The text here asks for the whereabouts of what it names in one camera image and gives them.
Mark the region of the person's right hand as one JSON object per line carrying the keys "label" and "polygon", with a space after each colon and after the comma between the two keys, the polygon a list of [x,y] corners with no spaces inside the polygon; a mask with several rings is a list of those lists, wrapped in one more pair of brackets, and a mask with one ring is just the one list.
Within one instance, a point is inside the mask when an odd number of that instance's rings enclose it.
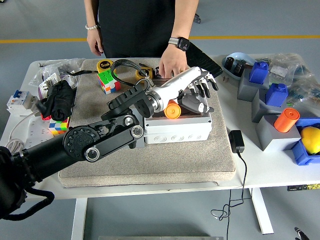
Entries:
{"label": "person's right hand", "polygon": [[96,56],[101,56],[104,53],[102,37],[99,29],[87,31],[87,43],[90,51]]}

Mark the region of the person's left hand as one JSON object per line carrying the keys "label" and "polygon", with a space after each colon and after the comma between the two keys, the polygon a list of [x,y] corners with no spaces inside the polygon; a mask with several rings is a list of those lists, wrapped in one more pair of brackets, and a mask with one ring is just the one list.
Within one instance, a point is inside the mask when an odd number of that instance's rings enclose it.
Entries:
{"label": "person's left hand", "polygon": [[173,44],[168,44],[159,62],[159,74],[168,79],[189,68],[186,53]]}

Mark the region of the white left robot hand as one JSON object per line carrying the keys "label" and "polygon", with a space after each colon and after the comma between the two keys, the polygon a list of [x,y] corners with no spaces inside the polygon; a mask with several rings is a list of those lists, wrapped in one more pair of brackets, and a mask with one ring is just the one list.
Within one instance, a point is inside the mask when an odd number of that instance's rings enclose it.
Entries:
{"label": "white left robot hand", "polygon": [[177,99],[183,108],[194,113],[212,113],[214,109],[201,102],[197,96],[210,98],[208,82],[214,90],[218,90],[217,83],[209,71],[198,66],[191,67],[174,76],[162,86],[152,87],[146,92],[154,108],[154,112],[163,111],[170,100]]}

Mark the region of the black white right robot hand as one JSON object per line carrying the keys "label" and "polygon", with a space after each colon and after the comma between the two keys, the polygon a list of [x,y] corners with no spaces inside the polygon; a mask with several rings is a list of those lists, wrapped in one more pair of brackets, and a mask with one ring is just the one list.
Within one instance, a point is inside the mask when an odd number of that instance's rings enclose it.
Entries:
{"label": "black white right robot hand", "polygon": [[298,237],[296,237],[295,240],[309,240],[307,235],[300,228],[295,227],[294,230],[298,235]]}

